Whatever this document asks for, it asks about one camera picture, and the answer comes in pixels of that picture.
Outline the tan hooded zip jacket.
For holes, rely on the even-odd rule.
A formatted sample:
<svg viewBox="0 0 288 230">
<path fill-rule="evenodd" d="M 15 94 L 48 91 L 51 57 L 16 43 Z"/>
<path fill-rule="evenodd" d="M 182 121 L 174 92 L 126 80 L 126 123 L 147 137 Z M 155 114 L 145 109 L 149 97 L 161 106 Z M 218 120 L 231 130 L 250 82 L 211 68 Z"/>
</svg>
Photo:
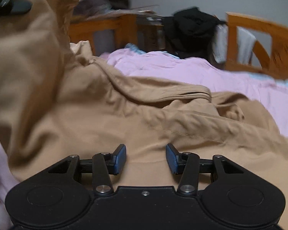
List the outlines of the tan hooded zip jacket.
<svg viewBox="0 0 288 230">
<path fill-rule="evenodd" d="M 202 158 L 225 155 L 277 186 L 288 229 L 288 138 L 259 101 L 125 76 L 93 56 L 88 42 L 70 45 L 79 0 L 28 1 L 28 14 L 0 17 L 0 143 L 17 180 L 123 143 L 127 162 L 116 185 L 169 185 L 172 143 Z"/>
</svg>

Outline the clear plastic bag of clothes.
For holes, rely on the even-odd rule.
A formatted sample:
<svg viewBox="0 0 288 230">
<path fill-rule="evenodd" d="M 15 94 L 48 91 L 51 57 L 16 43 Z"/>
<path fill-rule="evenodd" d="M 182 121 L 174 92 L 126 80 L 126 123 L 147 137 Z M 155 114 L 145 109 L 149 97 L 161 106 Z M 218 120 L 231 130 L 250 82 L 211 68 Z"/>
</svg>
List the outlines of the clear plastic bag of clothes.
<svg viewBox="0 0 288 230">
<path fill-rule="evenodd" d="M 132 0 L 79 0 L 72 15 L 72 21 L 91 18 L 137 15 L 146 18 L 160 18 L 154 11 L 145 7 L 131 8 Z"/>
</svg>

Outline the pink bed sheet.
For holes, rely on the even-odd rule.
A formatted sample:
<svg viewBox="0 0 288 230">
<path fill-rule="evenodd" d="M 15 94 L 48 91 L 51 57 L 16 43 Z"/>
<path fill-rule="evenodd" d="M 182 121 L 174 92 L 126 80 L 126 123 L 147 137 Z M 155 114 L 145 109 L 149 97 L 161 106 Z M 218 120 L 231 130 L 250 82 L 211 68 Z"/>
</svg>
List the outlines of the pink bed sheet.
<svg viewBox="0 0 288 230">
<path fill-rule="evenodd" d="M 288 90 L 272 80 L 256 80 L 247 74 L 230 73 L 213 68 L 205 60 L 178 60 L 159 52 L 137 55 L 118 50 L 106 63 L 128 77 L 149 77 L 204 86 L 210 92 L 233 92 L 259 101 L 270 113 L 279 133 L 288 138 Z M 12 174 L 7 154 L 0 143 L 0 200 L 20 181 Z"/>
</svg>

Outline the light blue blanket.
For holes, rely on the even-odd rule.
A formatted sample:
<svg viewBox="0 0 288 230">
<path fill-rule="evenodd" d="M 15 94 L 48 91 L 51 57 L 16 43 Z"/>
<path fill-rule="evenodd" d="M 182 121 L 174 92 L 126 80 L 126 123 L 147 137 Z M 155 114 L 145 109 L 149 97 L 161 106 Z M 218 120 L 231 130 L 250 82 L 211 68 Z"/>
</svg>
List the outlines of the light blue blanket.
<svg viewBox="0 0 288 230">
<path fill-rule="evenodd" d="M 131 51 L 133 51 L 136 54 L 139 55 L 143 55 L 146 54 L 145 51 L 142 51 L 138 48 L 138 46 L 136 46 L 135 44 L 132 43 L 128 43 L 126 44 L 126 46 L 124 47 L 125 49 L 129 49 Z M 257 74 L 257 73 L 251 73 L 251 72 L 242 72 L 243 74 L 247 74 L 248 76 L 250 76 L 251 78 L 254 78 L 256 80 L 261 80 L 261 81 L 274 81 L 277 85 L 281 86 L 281 87 L 286 87 L 288 88 L 288 80 L 275 80 L 272 77 L 265 75 L 265 74 Z"/>
</svg>

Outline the black garment on headboard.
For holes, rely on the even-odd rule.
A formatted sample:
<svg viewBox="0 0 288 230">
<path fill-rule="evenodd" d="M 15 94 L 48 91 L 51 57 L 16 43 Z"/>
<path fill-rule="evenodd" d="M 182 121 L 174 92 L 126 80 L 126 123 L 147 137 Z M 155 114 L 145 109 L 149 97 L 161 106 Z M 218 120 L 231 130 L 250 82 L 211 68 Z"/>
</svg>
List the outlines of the black garment on headboard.
<svg viewBox="0 0 288 230">
<path fill-rule="evenodd" d="M 166 49 L 181 59 L 196 57 L 208 60 L 216 28 L 224 24 L 225 21 L 202 12 L 198 7 L 163 17 Z"/>
</svg>

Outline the wooden bed frame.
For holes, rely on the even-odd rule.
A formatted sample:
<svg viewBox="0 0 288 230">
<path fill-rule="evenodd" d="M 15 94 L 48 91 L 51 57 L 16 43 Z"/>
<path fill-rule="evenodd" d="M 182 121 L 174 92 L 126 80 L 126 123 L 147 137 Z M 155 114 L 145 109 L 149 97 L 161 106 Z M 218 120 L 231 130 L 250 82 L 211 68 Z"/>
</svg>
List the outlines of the wooden bed frame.
<svg viewBox="0 0 288 230">
<path fill-rule="evenodd" d="M 114 35 L 115 49 L 123 48 L 128 43 L 138 44 L 138 33 L 141 32 L 145 39 L 151 39 L 153 47 L 158 49 L 158 32 L 163 31 L 163 25 L 161 23 L 137 24 L 136 19 L 136 15 L 120 15 L 73 22 L 70 25 L 69 37 L 73 43 L 81 40 L 89 41 L 95 53 L 97 44 L 94 34 L 96 32 L 111 30 Z M 226 24 L 228 25 L 226 70 L 266 74 L 280 80 L 288 79 L 288 27 L 234 12 L 227 13 Z M 271 36 L 270 53 L 258 40 L 254 43 L 252 52 L 260 63 L 259 67 L 254 67 L 251 63 L 238 62 L 239 27 Z"/>
</svg>

